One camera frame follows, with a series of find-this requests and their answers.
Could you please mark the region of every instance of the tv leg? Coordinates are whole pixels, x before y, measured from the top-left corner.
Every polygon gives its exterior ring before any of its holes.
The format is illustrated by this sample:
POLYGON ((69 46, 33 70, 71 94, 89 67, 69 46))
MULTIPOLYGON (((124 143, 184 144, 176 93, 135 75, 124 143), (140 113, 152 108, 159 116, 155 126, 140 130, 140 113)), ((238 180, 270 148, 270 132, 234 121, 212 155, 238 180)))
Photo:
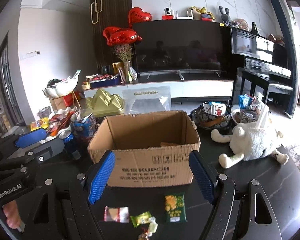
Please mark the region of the tv leg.
POLYGON ((185 80, 185 78, 181 75, 180 71, 177 71, 177 73, 178 73, 178 75, 179 75, 181 81, 185 80))

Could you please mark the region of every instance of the black piano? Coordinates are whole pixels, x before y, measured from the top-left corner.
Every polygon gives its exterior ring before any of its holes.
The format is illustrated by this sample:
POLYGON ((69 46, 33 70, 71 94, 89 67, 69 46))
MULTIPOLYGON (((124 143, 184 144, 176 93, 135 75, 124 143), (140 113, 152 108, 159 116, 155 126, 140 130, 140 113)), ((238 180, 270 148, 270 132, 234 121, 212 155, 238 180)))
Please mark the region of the black piano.
MULTIPOLYGON (((278 89, 292 87, 291 70, 288 68, 284 44, 274 43, 241 29, 227 27, 223 28, 223 46, 225 54, 222 64, 228 76, 235 80, 232 105, 238 103, 243 72, 252 73, 271 84, 276 84, 278 89)), ((253 91, 250 84, 245 81, 243 93, 249 94, 253 91)), ((269 98, 286 105, 290 98, 288 94, 270 93, 269 98)))

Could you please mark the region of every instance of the red heart balloon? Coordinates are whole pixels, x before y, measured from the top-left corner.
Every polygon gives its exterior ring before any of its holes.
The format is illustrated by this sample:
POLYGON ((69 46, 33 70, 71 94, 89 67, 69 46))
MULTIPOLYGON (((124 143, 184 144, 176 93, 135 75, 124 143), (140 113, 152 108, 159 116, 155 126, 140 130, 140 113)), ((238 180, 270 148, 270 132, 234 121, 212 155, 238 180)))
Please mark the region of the red heart balloon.
POLYGON ((130 44, 142 40, 136 31, 114 26, 106 27, 102 35, 107 39, 108 46, 130 44))
POLYGON ((140 7, 133 7, 128 13, 129 27, 132 28, 133 23, 151 21, 150 13, 144 12, 140 7))

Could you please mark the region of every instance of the blue can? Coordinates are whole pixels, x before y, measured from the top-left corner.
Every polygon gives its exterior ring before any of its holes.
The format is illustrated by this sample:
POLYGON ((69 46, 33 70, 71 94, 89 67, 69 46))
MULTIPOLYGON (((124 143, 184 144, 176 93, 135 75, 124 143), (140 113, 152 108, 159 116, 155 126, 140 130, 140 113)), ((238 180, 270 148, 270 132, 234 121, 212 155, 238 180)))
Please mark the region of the blue can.
POLYGON ((63 131, 62 133, 60 133, 59 138, 63 140, 67 153, 72 154, 73 158, 75 158, 76 160, 81 157, 78 151, 77 140, 71 133, 71 131, 63 131))

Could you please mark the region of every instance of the trash bin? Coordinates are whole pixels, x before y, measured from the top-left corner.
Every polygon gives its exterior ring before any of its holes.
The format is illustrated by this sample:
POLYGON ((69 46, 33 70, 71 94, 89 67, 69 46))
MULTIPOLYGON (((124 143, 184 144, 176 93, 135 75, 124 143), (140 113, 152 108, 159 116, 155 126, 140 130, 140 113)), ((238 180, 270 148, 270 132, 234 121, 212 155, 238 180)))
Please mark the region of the trash bin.
POLYGON ((51 107, 50 106, 47 106, 47 107, 45 107, 44 109, 41 109, 38 112, 38 116, 40 118, 49 117, 50 114, 51 114, 51 107))

